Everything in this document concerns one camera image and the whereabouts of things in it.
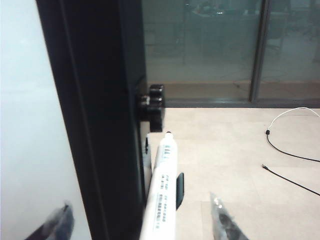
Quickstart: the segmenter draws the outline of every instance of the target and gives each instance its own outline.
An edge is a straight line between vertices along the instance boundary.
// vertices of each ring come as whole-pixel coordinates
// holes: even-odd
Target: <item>white tube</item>
[[[140,240],[176,239],[177,152],[167,132],[156,152]]]

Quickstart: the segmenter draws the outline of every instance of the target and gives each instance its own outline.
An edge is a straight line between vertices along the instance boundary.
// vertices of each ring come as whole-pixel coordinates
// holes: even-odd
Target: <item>white cable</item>
[[[285,111],[285,112],[279,114],[278,116],[276,116],[276,117],[273,119],[273,121],[271,122],[271,124],[270,124],[270,126],[268,127],[267,130],[270,130],[272,124],[274,124],[274,122],[275,122],[279,117],[281,117],[282,115],[284,115],[284,114],[286,114],[286,113],[289,113],[289,112],[291,112],[291,111],[293,111],[293,110],[297,110],[297,109],[308,109],[308,110],[310,110],[311,112],[313,112],[315,115],[317,115],[317,116],[320,118],[320,115],[319,115],[318,113],[316,113],[315,111],[313,111],[312,109],[310,109],[310,108],[308,108],[308,107],[305,107],[305,106],[296,107],[296,108],[290,109],[290,110]]]

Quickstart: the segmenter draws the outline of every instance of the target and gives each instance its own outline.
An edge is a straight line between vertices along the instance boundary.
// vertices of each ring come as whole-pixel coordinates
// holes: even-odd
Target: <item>black knob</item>
[[[165,118],[165,88],[162,84],[153,84],[149,95],[140,99],[140,119],[150,122],[150,132],[162,132]]]

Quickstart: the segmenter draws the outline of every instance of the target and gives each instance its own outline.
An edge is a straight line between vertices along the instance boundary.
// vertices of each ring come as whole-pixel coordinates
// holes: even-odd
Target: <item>white cap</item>
[[[168,139],[173,139],[174,138],[174,135],[170,132],[170,131],[167,131],[164,135],[165,138],[168,138]]]

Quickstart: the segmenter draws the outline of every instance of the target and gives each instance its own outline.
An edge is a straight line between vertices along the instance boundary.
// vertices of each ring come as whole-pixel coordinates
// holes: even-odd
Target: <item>black cable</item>
[[[305,159],[305,160],[310,160],[310,161],[314,161],[314,162],[320,163],[320,160],[316,160],[316,159],[312,159],[312,158],[308,158],[308,157],[304,157],[304,156],[297,156],[297,155],[294,155],[294,154],[291,154],[291,153],[288,153],[288,152],[285,152],[285,151],[280,150],[279,148],[277,148],[276,146],[274,146],[274,145],[270,142],[270,140],[269,140],[270,130],[267,130],[267,131],[265,132],[265,134],[266,134],[266,139],[268,140],[269,144],[270,144],[272,147],[274,147],[276,150],[278,150],[279,152],[281,152],[281,153],[283,153],[283,154],[287,154],[287,155],[292,156],[292,157],[296,157],[296,158]]]
[[[284,179],[284,180],[287,180],[288,182],[290,182],[290,183],[292,183],[292,184],[295,184],[295,185],[297,185],[297,186],[299,186],[299,187],[301,187],[301,188],[303,188],[303,189],[305,189],[305,190],[308,190],[309,192],[311,192],[311,193],[313,193],[313,194],[316,194],[316,195],[320,196],[319,193],[317,193],[317,192],[315,192],[315,191],[312,191],[311,189],[309,189],[309,188],[307,188],[307,187],[305,187],[305,186],[302,186],[302,185],[300,185],[300,184],[298,184],[298,183],[296,183],[296,182],[294,182],[294,181],[291,181],[291,180],[285,178],[284,176],[281,176],[281,175],[275,173],[274,171],[271,171],[266,165],[263,165],[263,164],[262,164],[261,166],[262,166],[262,168],[264,168],[265,170],[269,171],[270,173],[272,173],[272,174],[274,174],[274,175],[276,175],[276,176],[278,176],[278,177],[280,177],[280,178],[282,178],[282,179]]]

